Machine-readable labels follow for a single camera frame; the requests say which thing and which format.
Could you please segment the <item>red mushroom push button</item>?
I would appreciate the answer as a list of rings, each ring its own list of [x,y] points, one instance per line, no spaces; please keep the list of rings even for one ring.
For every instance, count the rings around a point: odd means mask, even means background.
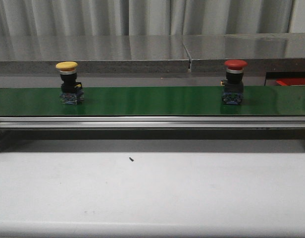
[[[240,105],[244,98],[244,84],[243,75],[244,67],[248,63],[240,59],[227,60],[224,65],[226,66],[226,79],[221,80],[222,102],[227,105]]]

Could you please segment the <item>push button contact block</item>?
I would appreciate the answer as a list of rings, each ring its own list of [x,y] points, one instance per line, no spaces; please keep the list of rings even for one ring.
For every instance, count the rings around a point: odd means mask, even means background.
[[[56,64],[59,70],[61,84],[61,102],[68,105],[77,105],[84,101],[84,92],[81,82],[77,82],[76,67],[78,63],[74,61],[64,61]]]

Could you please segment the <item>grey left back bench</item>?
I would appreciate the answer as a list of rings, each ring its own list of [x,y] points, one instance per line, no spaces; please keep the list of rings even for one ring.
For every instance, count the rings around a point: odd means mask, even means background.
[[[80,74],[186,73],[178,36],[0,36],[0,74],[53,74],[75,61]]]

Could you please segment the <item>grey bench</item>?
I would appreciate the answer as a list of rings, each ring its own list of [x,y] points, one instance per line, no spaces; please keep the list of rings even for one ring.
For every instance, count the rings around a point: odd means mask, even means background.
[[[186,73],[178,36],[0,36],[0,74],[53,74],[75,61],[80,74]]]
[[[246,61],[246,73],[305,72],[305,33],[188,35],[183,45],[193,73],[224,73],[226,60]]]

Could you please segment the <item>green conveyor belt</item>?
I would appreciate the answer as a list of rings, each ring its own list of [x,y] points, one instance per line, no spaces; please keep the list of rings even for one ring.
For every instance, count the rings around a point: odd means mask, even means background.
[[[0,116],[305,116],[305,86],[247,86],[226,105],[220,86],[90,87],[63,104],[58,88],[0,88]]]

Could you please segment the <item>red plastic bin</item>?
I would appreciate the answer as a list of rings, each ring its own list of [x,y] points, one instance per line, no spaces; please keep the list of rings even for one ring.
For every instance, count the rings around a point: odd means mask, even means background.
[[[280,86],[305,86],[305,78],[280,78],[276,83]]]

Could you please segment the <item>grey right back bench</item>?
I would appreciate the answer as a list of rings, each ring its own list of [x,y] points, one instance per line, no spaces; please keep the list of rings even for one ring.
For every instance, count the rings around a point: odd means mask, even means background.
[[[305,33],[188,35],[183,45],[193,73],[224,73],[226,60],[246,61],[246,73],[305,72]]]

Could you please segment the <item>grey pleated curtain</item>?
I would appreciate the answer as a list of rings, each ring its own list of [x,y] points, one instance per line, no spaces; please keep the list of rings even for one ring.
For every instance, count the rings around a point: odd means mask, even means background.
[[[0,36],[288,32],[292,0],[0,0]]]

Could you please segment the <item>aluminium conveyor frame rail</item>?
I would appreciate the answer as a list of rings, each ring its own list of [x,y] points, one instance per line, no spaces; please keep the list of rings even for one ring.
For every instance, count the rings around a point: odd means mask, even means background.
[[[0,129],[305,128],[305,116],[0,117]]]

